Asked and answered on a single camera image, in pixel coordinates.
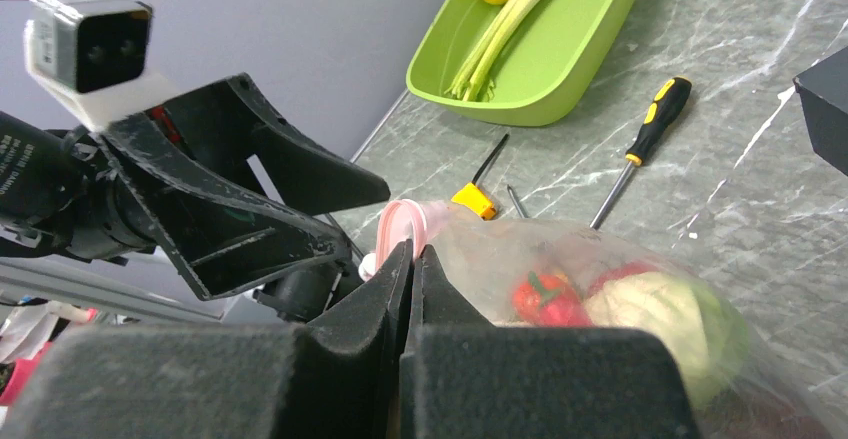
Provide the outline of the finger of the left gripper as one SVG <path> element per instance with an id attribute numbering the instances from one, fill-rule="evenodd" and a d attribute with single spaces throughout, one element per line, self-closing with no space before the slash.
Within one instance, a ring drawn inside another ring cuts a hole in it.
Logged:
<path id="1" fill-rule="evenodd" d="M 332 153 L 289 123 L 247 73 L 171 98 L 155 108 L 163 135 L 192 160 L 248 190 L 263 188 L 256 157 L 284 205 L 310 216 L 389 199 L 384 179 Z"/>

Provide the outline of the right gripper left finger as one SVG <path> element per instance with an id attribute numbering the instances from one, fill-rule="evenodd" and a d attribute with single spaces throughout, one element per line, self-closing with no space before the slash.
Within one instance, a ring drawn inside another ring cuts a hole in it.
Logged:
<path id="1" fill-rule="evenodd" d="M 413 246 L 310 323 L 89 327 L 61 338 L 5 438 L 382 438 Z"/>

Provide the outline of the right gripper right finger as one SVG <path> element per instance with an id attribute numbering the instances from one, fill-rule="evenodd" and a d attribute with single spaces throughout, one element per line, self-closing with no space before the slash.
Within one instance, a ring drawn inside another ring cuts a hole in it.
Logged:
<path id="1" fill-rule="evenodd" d="M 660 340 L 634 329 L 497 327 L 426 247 L 400 359 L 404 438 L 696 438 Z"/>

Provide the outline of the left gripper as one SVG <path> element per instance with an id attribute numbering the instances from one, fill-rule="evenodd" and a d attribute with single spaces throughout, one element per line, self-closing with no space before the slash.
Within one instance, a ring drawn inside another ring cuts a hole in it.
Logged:
<path id="1" fill-rule="evenodd" d="M 154 115 L 131 115 L 101 136 L 132 194 L 85 127 L 42 130 L 1 115 L 2 257 L 124 265 L 129 253 L 154 252 L 152 224 L 200 299 L 257 286 L 267 302 L 328 299 L 349 247 L 322 214 L 284 205 L 256 157 L 248 164 L 260 193 L 192 160 Z"/>

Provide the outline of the orange carrot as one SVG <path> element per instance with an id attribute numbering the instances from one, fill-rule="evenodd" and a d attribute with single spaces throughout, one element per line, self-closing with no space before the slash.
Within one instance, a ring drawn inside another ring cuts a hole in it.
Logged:
<path id="1" fill-rule="evenodd" d="M 593 325 L 574 288 L 563 277 L 530 271 L 514 290 L 512 307 L 525 322 L 540 327 Z"/>

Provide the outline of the clear zip top bag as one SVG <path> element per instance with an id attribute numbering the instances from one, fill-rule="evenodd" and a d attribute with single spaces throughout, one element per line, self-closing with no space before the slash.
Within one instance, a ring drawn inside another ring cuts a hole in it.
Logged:
<path id="1" fill-rule="evenodd" d="M 375 249 L 360 265 L 361 277 L 372 277 L 394 247 L 406 241 L 415 257 L 426 247 L 434 248 L 451 285 L 497 326 L 540 327 L 520 319 L 511 304 L 514 290 L 530 271 L 563 277 L 582 305 L 600 274 L 633 261 L 701 282 L 726 299 L 686 269 L 590 227 L 497 215 L 484 221 L 451 200 L 388 203 L 380 214 Z M 703 433 L 709 438 L 845 437 L 846 422 L 805 392 L 757 331 L 747 326 L 749 355 L 729 388 L 704 409 L 695 408 L 688 397 Z"/>

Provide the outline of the white cauliflower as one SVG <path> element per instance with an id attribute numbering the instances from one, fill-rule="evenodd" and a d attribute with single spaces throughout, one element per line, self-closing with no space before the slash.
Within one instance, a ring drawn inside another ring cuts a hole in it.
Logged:
<path id="1" fill-rule="evenodd" d="M 704 409 L 749 355 L 746 320 L 705 284 L 651 271 L 605 283 L 583 306 L 597 326 L 658 337 L 675 360 L 692 405 Z"/>

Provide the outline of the red tomato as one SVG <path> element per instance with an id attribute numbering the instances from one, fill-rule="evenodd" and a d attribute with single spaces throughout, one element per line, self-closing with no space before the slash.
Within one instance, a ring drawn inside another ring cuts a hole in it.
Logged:
<path id="1" fill-rule="evenodd" d="M 616 281 L 627 276 L 639 275 L 647 272 L 657 272 L 658 268 L 644 261 L 633 261 L 626 263 L 614 269 L 607 270 L 600 274 L 590 285 L 587 291 L 587 296 L 591 297 L 599 292 L 603 286 L 612 281 Z"/>

